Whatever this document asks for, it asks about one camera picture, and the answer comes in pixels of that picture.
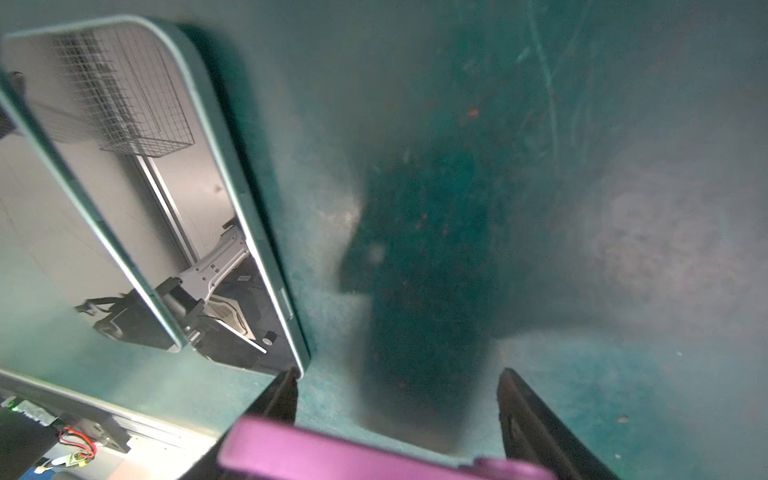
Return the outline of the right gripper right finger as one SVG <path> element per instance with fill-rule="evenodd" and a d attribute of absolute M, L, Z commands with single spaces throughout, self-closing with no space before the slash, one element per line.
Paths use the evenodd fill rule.
<path fill-rule="evenodd" d="M 617 477 L 511 368 L 499 377 L 497 403 L 509 459 L 540 465 L 559 479 Z"/>

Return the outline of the phone black landscape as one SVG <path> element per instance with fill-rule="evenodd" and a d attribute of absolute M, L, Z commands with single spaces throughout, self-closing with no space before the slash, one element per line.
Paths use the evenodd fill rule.
<path fill-rule="evenodd" d="M 1 336 L 71 347 L 85 338 L 176 353 L 122 262 L 7 112 L 1 114 Z"/>

